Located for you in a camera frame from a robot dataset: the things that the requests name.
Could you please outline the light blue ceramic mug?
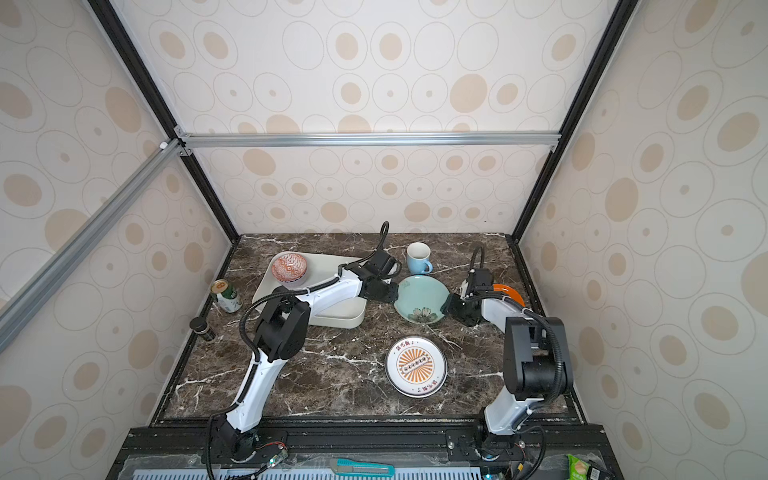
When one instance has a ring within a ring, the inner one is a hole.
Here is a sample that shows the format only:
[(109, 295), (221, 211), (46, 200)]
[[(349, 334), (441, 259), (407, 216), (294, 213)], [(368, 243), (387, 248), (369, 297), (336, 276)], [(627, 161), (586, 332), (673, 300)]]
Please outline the light blue ceramic mug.
[(428, 275), (433, 272), (430, 261), (431, 249), (423, 242), (413, 242), (406, 249), (406, 260), (412, 275)]

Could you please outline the white plastic bin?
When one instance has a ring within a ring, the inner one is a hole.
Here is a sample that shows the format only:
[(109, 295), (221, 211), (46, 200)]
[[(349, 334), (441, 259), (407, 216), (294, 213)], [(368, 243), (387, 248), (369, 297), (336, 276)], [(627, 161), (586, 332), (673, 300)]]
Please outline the white plastic bin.
[[(272, 272), (272, 266), (286, 255), (301, 256), (306, 260), (305, 274), (298, 280), (298, 283), (289, 282), (284, 285)], [(271, 294), (277, 287), (284, 285), (289, 290), (299, 291), (298, 299), (300, 301), (310, 303), (309, 324), (311, 326), (354, 329), (362, 324), (367, 303), (365, 299), (359, 296), (362, 283), (356, 275), (344, 271), (341, 274), (341, 278), (333, 285), (307, 293), (308, 289), (334, 279), (338, 274), (338, 266), (350, 263), (353, 260), (354, 257), (305, 252), (280, 252), (269, 262), (265, 275), (252, 300), (259, 300)]]

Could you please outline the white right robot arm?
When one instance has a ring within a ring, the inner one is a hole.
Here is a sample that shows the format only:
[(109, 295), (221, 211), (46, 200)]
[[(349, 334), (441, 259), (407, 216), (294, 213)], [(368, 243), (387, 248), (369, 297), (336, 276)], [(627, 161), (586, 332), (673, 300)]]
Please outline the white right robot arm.
[(521, 432), (535, 411), (571, 388), (573, 368), (563, 322), (536, 313), (517, 291), (496, 283), (485, 266), (484, 246), (474, 249), (460, 291), (448, 296), (441, 311), (465, 326), (487, 322), (504, 334), (504, 386), (482, 411), (481, 437)]

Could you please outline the red patterned bowl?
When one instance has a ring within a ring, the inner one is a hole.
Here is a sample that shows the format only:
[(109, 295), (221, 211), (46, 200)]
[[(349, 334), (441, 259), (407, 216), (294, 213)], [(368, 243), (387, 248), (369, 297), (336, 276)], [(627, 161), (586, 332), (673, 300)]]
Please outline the red patterned bowl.
[(306, 280), (308, 269), (307, 259), (295, 252), (276, 256), (270, 265), (272, 276), (285, 286), (301, 285)]

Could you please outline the mint green flower plate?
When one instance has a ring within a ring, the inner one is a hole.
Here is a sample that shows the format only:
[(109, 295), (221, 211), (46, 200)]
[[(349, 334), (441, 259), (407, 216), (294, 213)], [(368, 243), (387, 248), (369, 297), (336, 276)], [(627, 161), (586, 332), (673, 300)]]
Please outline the mint green flower plate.
[(394, 308), (411, 323), (429, 325), (444, 317), (442, 309), (449, 296), (442, 282), (426, 275), (413, 275), (399, 283)]

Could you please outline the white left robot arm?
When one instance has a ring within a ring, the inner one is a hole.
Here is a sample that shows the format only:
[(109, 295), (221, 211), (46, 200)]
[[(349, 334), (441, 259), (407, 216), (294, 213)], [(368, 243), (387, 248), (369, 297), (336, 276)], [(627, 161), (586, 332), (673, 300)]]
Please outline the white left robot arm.
[(340, 264), (329, 279), (298, 290), (278, 287), (243, 313), (238, 332), (252, 357), (233, 403), (209, 416), (204, 453), (207, 466), (213, 462), (215, 439), (239, 462), (255, 452), (253, 431), (263, 417), (269, 394), (283, 366), (303, 348), (315, 314), (353, 298), (395, 303), (398, 284), (393, 278), (402, 265), (384, 249), (388, 232), (385, 221), (373, 252)]

